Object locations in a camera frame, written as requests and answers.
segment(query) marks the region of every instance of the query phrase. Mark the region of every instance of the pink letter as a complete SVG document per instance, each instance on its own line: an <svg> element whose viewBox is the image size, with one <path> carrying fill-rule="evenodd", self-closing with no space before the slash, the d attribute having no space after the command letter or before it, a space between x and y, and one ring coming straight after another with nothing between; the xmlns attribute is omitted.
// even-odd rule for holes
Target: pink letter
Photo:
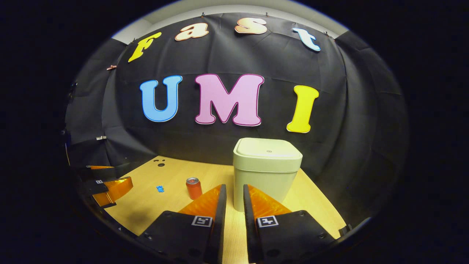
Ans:
<svg viewBox="0 0 469 264"><path fill-rule="evenodd" d="M264 77L256 74L241 75L230 93L216 74L202 74L196 77L200 85L200 111L196 116L199 124L213 124L216 120L212 115L212 103L220 121L226 123L231 112L238 104L238 113L233 117L233 123L244 126L261 124L257 115L257 98L259 87L264 83Z"/></svg>

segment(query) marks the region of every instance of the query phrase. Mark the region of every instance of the blue letter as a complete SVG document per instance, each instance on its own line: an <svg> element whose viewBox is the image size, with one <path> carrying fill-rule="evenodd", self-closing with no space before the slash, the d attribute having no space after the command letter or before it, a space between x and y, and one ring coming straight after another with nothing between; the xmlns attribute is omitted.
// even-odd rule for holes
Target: blue letter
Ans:
<svg viewBox="0 0 469 264"><path fill-rule="evenodd" d="M321 48L318 45L314 44L313 41L311 40L311 39L316 40L316 38L313 35L310 35L306 30L301 29L301 28L293 28L293 31L298 32L298 34L300 35L301 41L303 42L303 44L308 46L308 48L315 50L315 51L321 50Z"/></svg>
<svg viewBox="0 0 469 264"><path fill-rule="evenodd" d="M155 87L158 81L146 81L140 85L142 91L142 107L145 116L154 122L166 122L173 118L177 112L177 85L182 81L182 76L173 75L163 79L166 85L167 106L164 110L158 110L155 106Z"/></svg>

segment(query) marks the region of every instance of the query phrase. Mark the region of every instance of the white trash can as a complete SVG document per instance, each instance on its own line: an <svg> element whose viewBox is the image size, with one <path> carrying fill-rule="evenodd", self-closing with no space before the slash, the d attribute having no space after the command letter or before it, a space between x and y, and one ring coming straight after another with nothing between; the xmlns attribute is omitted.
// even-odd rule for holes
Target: white trash can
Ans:
<svg viewBox="0 0 469 264"><path fill-rule="evenodd" d="M233 150L234 208L244 212L243 185L250 184L282 202L303 155L285 140L242 138Z"/></svg>

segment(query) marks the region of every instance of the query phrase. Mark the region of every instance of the orange can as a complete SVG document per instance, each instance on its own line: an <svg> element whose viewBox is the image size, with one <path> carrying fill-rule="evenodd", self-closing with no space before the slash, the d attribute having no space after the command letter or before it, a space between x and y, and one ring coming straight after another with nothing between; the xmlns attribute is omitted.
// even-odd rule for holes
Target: orange can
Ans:
<svg viewBox="0 0 469 264"><path fill-rule="evenodd" d="M189 192L189 197L192 200L199 198L202 195L202 186L200 185L199 179L191 177L186 180L187 191Z"/></svg>

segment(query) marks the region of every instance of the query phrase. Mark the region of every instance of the table surface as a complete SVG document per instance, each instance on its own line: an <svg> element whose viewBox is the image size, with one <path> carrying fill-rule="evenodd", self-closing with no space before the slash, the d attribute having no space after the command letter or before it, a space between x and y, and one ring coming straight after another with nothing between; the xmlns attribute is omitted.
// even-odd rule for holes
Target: table surface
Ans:
<svg viewBox="0 0 469 264"><path fill-rule="evenodd" d="M134 187L116 201L116 206L105 210L136 235L141 235L163 211L178 212L192 202L186 188L187 178L199 178L203 193L219 184L226 184L223 263L248 263L244 213L233 207L233 166L157 156L124 175L128 176L132 177ZM163 186L164 192L158 192L156 186L159 185ZM292 212L306 210L336 239L340 237L339 229L346 225L334 206L301 169L282 204Z"/></svg>

